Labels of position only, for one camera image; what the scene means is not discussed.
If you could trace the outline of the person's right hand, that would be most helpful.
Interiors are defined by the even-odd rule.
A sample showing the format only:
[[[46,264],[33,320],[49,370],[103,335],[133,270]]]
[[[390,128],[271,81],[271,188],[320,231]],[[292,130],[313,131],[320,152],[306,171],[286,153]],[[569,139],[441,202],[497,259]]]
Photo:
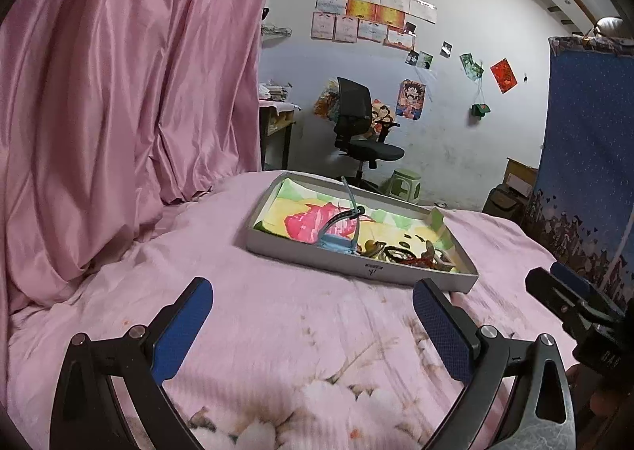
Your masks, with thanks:
[[[575,416],[586,408],[593,415],[607,418],[617,411],[631,392],[612,385],[584,364],[575,364],[565,372],[571,390]]]

